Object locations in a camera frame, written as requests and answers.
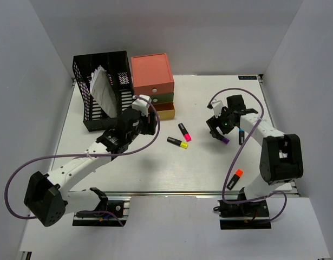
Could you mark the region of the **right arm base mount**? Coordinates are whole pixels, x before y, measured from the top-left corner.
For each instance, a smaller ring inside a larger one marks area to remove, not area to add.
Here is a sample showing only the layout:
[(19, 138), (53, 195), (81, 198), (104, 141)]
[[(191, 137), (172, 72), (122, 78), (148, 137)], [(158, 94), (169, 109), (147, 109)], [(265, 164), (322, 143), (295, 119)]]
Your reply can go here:
[(213, 208), (219, 214), (221, 230), (253, 230), (271, 229), (270, 213), (266, 200), (253, 201), (244, 204), (234, 204), (218, 201)]

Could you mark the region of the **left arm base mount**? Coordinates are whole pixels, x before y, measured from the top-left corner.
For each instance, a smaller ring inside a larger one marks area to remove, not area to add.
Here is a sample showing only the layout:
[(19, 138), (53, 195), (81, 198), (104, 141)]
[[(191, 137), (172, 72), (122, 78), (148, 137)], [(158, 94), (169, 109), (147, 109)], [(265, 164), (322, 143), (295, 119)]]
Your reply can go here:
[(99, 202), (92, 210), (76, 212), (73, 218), (73, 226), (86, 227), (124, 227), (128, 218), (129, 201), (122, 199), (109, 199), (98, 188), (89, 189), (94, 192), (94, 198)]

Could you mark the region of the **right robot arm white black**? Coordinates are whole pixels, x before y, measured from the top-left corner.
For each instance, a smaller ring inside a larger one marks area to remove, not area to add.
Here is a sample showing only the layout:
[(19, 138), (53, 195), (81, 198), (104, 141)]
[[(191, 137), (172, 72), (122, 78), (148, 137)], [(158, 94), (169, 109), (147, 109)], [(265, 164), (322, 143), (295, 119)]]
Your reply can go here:
[(246, 108), (241, 95), (228, 97), (226, 106), (212, 99), (207, 107), (214, 112), (206, 121), (213, 138), (224, 141), (226, 134), (239, 128), (261, 146), (259, 175), (242, 188), (236, 201), (242, 215), (252, 215), (257, 209), (256, 201), (268, 198), (277, 193), (278, 187), (303, 176), (298, 135), (285, 134), (264, 121), (262, 113)]

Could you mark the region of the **purple black highlighter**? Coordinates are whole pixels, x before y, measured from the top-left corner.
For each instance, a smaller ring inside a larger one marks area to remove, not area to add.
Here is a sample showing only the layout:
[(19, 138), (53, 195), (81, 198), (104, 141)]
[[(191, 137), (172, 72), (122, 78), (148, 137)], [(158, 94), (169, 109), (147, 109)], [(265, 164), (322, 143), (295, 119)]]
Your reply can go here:
[(221, 136), (221, 137), (219, 138), (219, 140), (220, 140), (221, 142), (225, 143), (225, 144), (228, 144), (228, 143), (230, 142), (230, 140), (229, 140), (228, 138), (224, 137), (224, 136)]

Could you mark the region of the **green drawer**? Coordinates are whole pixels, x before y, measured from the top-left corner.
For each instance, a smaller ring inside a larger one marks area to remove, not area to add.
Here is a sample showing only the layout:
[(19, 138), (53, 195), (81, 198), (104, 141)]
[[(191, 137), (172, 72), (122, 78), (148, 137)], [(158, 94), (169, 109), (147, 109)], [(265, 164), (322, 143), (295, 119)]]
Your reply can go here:
[(165, 93), (165, 94), (157, 94), (151, 95), (151, 103), (154, 105), (164, 104), (164, 103), (172, 103), (174, 100), (174, 93)]

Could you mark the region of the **coral top drawer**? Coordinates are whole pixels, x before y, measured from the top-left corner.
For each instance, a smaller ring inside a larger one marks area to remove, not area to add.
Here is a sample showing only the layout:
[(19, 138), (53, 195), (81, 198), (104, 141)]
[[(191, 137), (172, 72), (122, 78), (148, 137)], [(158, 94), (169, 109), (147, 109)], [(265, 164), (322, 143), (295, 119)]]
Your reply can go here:
[(135, 95), (158, 95), (174, 92), (174, 82), (157, 84), (136, 84), (133, 83)]

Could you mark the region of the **yellow bottom drawer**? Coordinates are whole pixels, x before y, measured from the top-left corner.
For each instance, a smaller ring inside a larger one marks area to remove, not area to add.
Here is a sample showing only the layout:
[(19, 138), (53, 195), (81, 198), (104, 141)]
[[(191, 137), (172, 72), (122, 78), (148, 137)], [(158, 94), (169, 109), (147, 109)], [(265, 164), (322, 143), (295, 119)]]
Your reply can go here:
[(154, 108), (160, 120), (171, 120), (175, 117), (175, 107), (173, 102), (154, 104)]

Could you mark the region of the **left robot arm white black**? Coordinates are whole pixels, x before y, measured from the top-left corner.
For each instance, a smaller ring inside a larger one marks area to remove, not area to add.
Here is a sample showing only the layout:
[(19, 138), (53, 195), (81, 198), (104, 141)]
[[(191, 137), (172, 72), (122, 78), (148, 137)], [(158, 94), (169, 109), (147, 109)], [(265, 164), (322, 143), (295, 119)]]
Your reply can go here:
[(128, 155), (128, 147), (138, 135), (157, 137), (159, 126), (155, 109), (130, 106), (118, 117), (109, 119), (106, 130), (85, 152), (71, 155), (68, 163), (48, 173), (34, 173), (28, 182), (25, 206), (45, 227), (54, 225), (68, 213), (108, 214), (108, 198), (98, 188), (79, 192), (71, 189), (98, 168)]

